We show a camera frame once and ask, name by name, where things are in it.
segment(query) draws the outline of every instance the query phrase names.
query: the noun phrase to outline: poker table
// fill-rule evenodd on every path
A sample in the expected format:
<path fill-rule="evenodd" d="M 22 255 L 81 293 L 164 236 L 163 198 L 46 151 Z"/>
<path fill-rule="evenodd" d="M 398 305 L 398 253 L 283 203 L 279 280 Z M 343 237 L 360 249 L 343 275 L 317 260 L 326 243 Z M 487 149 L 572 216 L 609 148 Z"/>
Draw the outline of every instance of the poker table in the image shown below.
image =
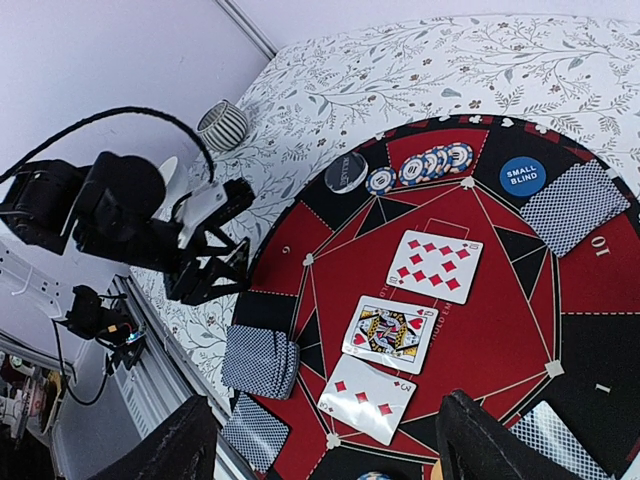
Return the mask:
<path fill-rule="evenodd" d="M 614 177 L 631 208 L 557 258 L 518 212 L 595 158 L 571 139 L 526 121 L 461 115 L 404 125 L 353 151 L 369 171 L 397 171 L 454 142 L 472 148 L 469 168 L 396 183 L 382 196 L 365 182 L 337 194 L 316 176 L 260 246 L 234 323 L 286 332 L 301 349 L 291 398 L 254 397 L 291 429 L 267 478 L 352 480 L 368 470 L 428 478 L 436 413 L 457 388 L 507 426 L 546 400 L 607 473 L 619 478 L 628 467 L 640 434 L 640 205 Z M 406 230 L 484 244 L 464 305 L 385 284 Z M 372 364 L 418 386 L 388 447 L 316 407 L 362 295 L 439 311 L 419 375 Z"/>

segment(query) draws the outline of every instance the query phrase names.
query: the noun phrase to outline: chip stack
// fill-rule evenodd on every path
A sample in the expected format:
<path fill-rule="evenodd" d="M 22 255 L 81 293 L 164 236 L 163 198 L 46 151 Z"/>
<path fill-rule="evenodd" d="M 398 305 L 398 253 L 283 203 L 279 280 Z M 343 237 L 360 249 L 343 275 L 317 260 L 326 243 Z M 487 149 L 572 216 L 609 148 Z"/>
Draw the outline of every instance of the chip stack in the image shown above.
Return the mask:
<path fill-rule="evenodd" d="M 232 325 L 227 330 L 227 351 L 222 383 L 262 397 L 286 400 L 295 385 L 300 348 L 283 332 Z"/>
<path fill-rule="evenodd" d="M 366 188 L 371 195 L 386 195 L 396 187 L 396 181 L 401 186 L 413 187 L 437 180 L 448 173 L 462 173 L 471 166 L 473 160 L 473 149 L 466 143 L 439 145 L 410 156 L 397 173 L 388 166 L 375 169 L 367 177 Z"/>

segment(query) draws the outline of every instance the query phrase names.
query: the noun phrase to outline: red felt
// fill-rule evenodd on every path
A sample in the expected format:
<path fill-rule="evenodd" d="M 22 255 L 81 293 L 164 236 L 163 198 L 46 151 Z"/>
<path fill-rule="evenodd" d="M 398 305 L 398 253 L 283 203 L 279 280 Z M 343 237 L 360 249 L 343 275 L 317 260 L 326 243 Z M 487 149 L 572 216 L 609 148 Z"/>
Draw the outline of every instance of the red felt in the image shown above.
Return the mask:
<path fill-rule="evenodd" d="M 513 417 L 511 417 L 509 420 L 507 420 L 504 424 L 504 426 L 506 428 L 511 428 L 513 427 L 516 423 L 518 423 L 520 420 L 522 419 L 522 417 L 520 416 L 519 413 L 516 413 Z"/>
<path fill-rule="evenodd" d="M 433 147 L 449 145 L 455 142 L 469 145 L 473 149 L 474 158 L 477 159 L 487 135 L 489 135 L 487 130 L 470 130 L 467 128 L 436 130 L 393 140 L 387 144 L 387 151 L 389 152 L 391 166 L 399 172 L 404 161 L 412 155 L 424 153 Z M 453 176 L 443 178 L 450 180 Z"/>
<path fill-rule="evenodd" d="M 313 298 L 313 284 L 309 274 L 304 279 L 302 288 L 302 296 L 298 302 L 298 311 L 295 316 L 295 324 L 293 327 L 293 340 L 297 340 L 304 327 L 307 326 L 314 309 L 316 308 L 315 299 Z"/>
<path fill-rule="evenodd" d="M 553 272 L 551 270 L 551 254 L 547 252 L 547 255 L 540 269 L 540 276 L 536 287 L 531 294 L 529 303 L 533 309 L 533 313 L 536 316 L 540 331 L 544 337 L 544 341 L 547 345 L 547 349 L 554 357 L 555 345 L 556 345 L 556 313 L 553 306 L 553 301 L 549 301 L 554 296 L 553 293 Z"/>
<path fill-rule="evenodd" d="M 438 200 L 439 198 L 449 195 L 460 187 L 458 185 L 437 185 L 423 184 L 418 188 L 411 188 L 399 192 L 391 192 L 386 198 L 395 200 L 396 202 L 406 203 L 408 205 L 425 205 L 428 202 Z"/>
<path fill-rule="evenodd" d="M 404 231 L 424 230 L 430 218 L 467 227 L 468 238 L 483 241 L 477 276 L 501 278 L 501 288 L 496 289 L 492 282 L 476 282 L 465 306 L 447 306 L 391 289 L 386 298 L 447 311 L 422 374 L 413 377 L 422 388 L 417 389 L 404 420 L 437 411 L 442 396 L 455 388 L 482 396 L 543 372 L 548 361 L 531 311 L 491 225 L 473 193 L 457 189 L 316 260 L 312 270 L 327 374 L 340 358 L 342 339 L 358 299 L 380 296 L 387 290 L 387 268 Z"/>
<path fill-rule="evenodd" d="M 291 428 L 276 459 L 276 470 L 285 479 L 308 478 L 326 452 L 327 436 L 299 383 L 286 402 L 265 397 L 255 398 Z"/>
<path fill-rule="evenodd" d="M 493 198 L 486 194 L 482 188 L 476 188 L 475 192 L 478 194 L 478 198 L 480 198 L 480 202 L 482 202 L 482 205 L 494 226 L 538 238 L 536 232 L 534 232 L 529 225 L 523 222 L 522 218 L 493 200 Z"/>
<path fill-rule="evenodd" d="M 416 439 L 408 436 L 402 430 L 396 430 L 396 433 L 391 441 L 391 445 L 389 445 L 388 447 L 383 447 L 373 438 L 364 433 L 348 437 L 345 439 L 345 441 L 348 441 L 349 443 L 353 443 L 355 445 L 384 449 L 384 451 L 407 453 L 409 455 L 417 455 L 427 458 L 438 458 L 437 452 L 434 452 L 428 446 L 423 445 Z"/>
<path fill-rule="evenodd" d="M 291 235 L 291 229 L 304 225 L 304 235 Z M 253 274 L 251 290 L 297 295 L 305 256 L 318 248 L 332 231 L 306 205 L 299 204 L 275 231 Z"/>
<path fill-rule="evenodd" d="M 592 245 L 598 237 L 606 240 L 605 246 Z M 563 312 L 638 311 L 640 294 L 629 286 L 638 284 L 640 249 L 629 248 L 631 241 L 637 242 L 637 235 L 629 220 L 618 215 L 560 259 Z M 596 252 L 604 248 L 611 253 L 598 257 Z"/>
<path fill-rule="evenodd" d="M 326 245 L 324 245 L 318 252 L 316 253 L 316 257 L 324 255 L 331 250 L 340 247 L 344 243 L 353 240 L 360 227 L 362 226 L 364 220 L 367 218 L 369 214 L 369 210 L 371 210 L 371 206 L 374 204 L 375 198 L 371 197 L 369 204 L 367 204 L 360 213 L 358 213 L 351 221 L 342 227 L 342 229 L 336 232 L 335 236 L 329 241 Z"/>
<path fill-rule="evenodd" d="M 547 375 L 539 375 L 535 378 L 527 380 L 520 385 L 511 387 L 504 392 L 491 395 L 482 403 L 482 408 L 493 415 L 494 418 L 501 420 L 514 405 L 524 400 L 538 385 L 547 380 Z"/>

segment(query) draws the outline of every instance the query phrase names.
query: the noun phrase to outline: white wall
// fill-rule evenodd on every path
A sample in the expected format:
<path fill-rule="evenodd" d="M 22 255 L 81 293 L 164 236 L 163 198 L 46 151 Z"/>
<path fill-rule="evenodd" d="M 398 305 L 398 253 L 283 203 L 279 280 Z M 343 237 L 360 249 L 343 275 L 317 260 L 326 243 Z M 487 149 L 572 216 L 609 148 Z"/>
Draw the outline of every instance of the white wall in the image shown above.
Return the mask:
<path fill-rule="evenodd" d="M 235 0 L 278 48 L 332 33 L 449 15 L 563 13 L 640 21 L 637 0 Z"/>
<path fill-rule="evenodd" d="M 195 126 L 218 100 L 236 101 L 266 63 L 213 0 L 0 0 L 0 171 L 50 135 L 111 107 L 154 107 Z M 39 158 L 87 165 L 106 149 L 156 164 L 197 156 L 175 127 L 128 115 L 72 134 Z M 57 257 L 18 247 L 72 285 L 104 290 L 118 270 L 72 248 Z M 0 287 L 0 329 L 30 333 L 54 351 L 50 322 L 37 316 Z M 26 328 L 35 320 L 37 327 Z M 72 343 L 67 350 L 77 347 Z"/>

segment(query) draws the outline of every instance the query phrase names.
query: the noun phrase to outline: black cable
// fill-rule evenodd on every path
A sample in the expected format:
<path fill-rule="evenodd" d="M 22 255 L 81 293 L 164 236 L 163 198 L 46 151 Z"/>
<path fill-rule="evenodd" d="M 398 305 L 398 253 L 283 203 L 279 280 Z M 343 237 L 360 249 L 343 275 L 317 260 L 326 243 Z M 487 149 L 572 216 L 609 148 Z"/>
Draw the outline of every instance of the black cable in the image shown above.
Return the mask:
<path fill-rule="evenodd" d="M 109 359 L 109 364 L 107 365 L 107 368 L 104 372 L 104 376 L 102 377 L 102 384 L 100 385 L 100 389 L 98 390 L 98 393 L 96 394 L 96 396 L 91 401 L 88 401 L 88 402 L 85 402 L 84 400 L 80 400 L 76 396 L 76 394 L 73 393 L 73 390 L 71 390 L 71 387 L 67 382 L 67 376 L 64 373 L 64 364 L 62 363 L 62 345 L 60 343 L 60 332 L 58 332 L 58 322 L 56 322 L 55 320 L 51 320 L 51 322 L 53 323 L 53 331 L 56 334 L 56 345 L 58 346 L 58 360 L 60 361 L 60 376 L 62 377 L 62 382 L 64 383 L 64 386 L 67 389 L 67 391 L 69 392 L 69 395 L 71 395 L 71 398 L 73 398 L 80 405 L 83 405 L 85 407 L 90 407 L 91 405 L 95 404 L 102 396 L 104 387 L 107 385 L 107 379 L 109 378 L 109 375 L 107 372 L 111 369 L 111 366 L 113 365 L 114 356 L 112 355 L 111 358 Z"/>
<path fill-rule="evenodd" d="M 84 118 L 84 119 L 80 120 L 79 122 L 76 122 L 73 125 L 65 128 L 64 130 L 62 130 L 62 131 L 56 133 L 55 135 L 49 137 L 47 140 L 42 142 L 36 148 L 31 150 L 29 153 L 27 153 L 24 157 L 22 157 L 21 160 L 19 160 L 15 165 L 13 165 L 11 168 L 9 168 L 6 172 L 4 172 L 2 175 L 0 175 L 0 184 L 6 182 L 9 178 L 11 178 L 13 175 L 15 175 L 16 172 L 20 169 L 20 167 L 22 167 L 29 160 L 31 160 L 36 155 L 38 155 L 39 153 L 41 153 L 44 150 L 46 150 L 47 148 L 49 148 L 51 145 L 53 145 L 57 141 L 59 141 L 62 138 L 66 137 L 70 133 L 75 132 L 76 130 L 79 130 L 80 128 L 85 127 L 85 126 L 89 125 L 90 123 L 93 123 L 93 122 L 95 122 L 97 120 L 102 120 L 104 118 L 114 117 L 116 115 L 122 115 L 124 113 L 139 113 L 141 115 L 148 115 L 150 117 L 160 118 L 161 120 L 164 120 L 166 122 L 169 122 L 169 123 L 175 125 L 180 130 L 182 130 L 184 133 L 186 133 L 188 135 L 188 137 L 198 146 L 198 148 L 200 149 L 200 151 L 204 155 L 204 160 L 207 163 L 207 167 L 209 168 L 209 183 L 213 182 L 213 159 L 211 158 L 211 154 L 207 150 L 207 147 L 202 142 L 200 137 L 198 137 L 198 135 L 193 131 L 193 129 L 191 127 L 189 127 L 186 123 L 183 123 L 182 121 L 178 120 L 173 115 L 169 115 L 168 113 L 164 113 L 164 112 L 161 112 L 159 110 L 154 110 L 153 108 L 147 108 L 147 107 L 117 107 L 117 108 L 111 108 L 109 110 L 105 110 L 103 112 L 91 115 L 90 117 Z M 177 204 L 178 203 L 182 203 L 183 201 L 184 201 L 184 199 L 180 199 L 176 203 Z"/>
<path fill-rule="evenodd" d="M 24 348 L 25 350 L 28 350 L 29 352 L 35 354 L 35 355 L 42 355 L 43 357 L 47 357 L 51 360 L 58 360 L 56 357 L 52 356 L 52 355 L 48 355 L 46 353 L 40 352 L 38 350 L 36 350 L 35 348 L 30 347 L 29 345 L 26 345 L 18 340 L 16 340 L 15 338 L 7 335 L 4 332 L 0 332 L 0 336 L 2 338 L 4 338 L 5 340 L 13 343 L 14 345 L 20 347 L 20 348 Z M 73 374 L 73 379 L 77 382 L 78 381 L 78 376 L 76 375 L 76 369 L 73 366 L 73 364 L 71 362 L 65 362 L 65 364 L 67 365 L 67 367 L 69 367 L 71 369 L 71 373 Z"/>

